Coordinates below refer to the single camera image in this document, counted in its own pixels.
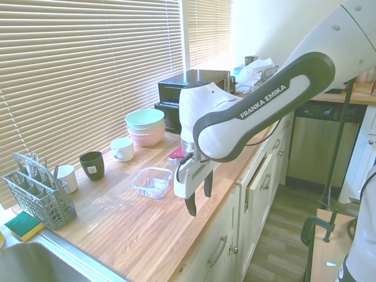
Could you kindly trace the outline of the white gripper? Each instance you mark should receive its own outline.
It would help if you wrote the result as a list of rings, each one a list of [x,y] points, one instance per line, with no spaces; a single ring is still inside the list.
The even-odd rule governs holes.
[[[176,169],[174,174],[174,193],[177,197],[186,198],[187,211],[196,217],[196,189],[204,183],[204,195],[211,197],[213,185],[214,161],[201,162],[188,160]]]

